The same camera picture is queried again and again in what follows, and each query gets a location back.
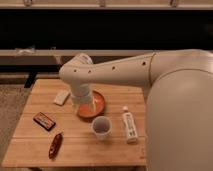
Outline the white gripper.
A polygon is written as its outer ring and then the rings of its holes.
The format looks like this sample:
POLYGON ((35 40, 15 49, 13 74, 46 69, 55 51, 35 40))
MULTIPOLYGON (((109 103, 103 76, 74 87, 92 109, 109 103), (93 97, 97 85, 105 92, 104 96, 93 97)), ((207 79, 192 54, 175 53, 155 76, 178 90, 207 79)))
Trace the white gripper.
POLYGON ((95 111, 93 91, 89 84, 74 84, 70 86, 70 89, 73 110, 75 112, 77 112, 83 104, 86 104, 92 112, 95 111))

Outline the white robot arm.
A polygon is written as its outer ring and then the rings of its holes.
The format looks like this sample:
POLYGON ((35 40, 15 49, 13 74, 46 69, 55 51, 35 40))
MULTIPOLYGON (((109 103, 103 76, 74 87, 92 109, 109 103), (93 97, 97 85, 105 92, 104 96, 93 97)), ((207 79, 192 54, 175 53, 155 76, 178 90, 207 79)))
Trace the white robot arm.
POLYGON ((99 64, 81 53, 59 76, 77 104, 92 100, 92 83, 148 88, 147 170, 213 171, 212 52, 168 50, 99 64))

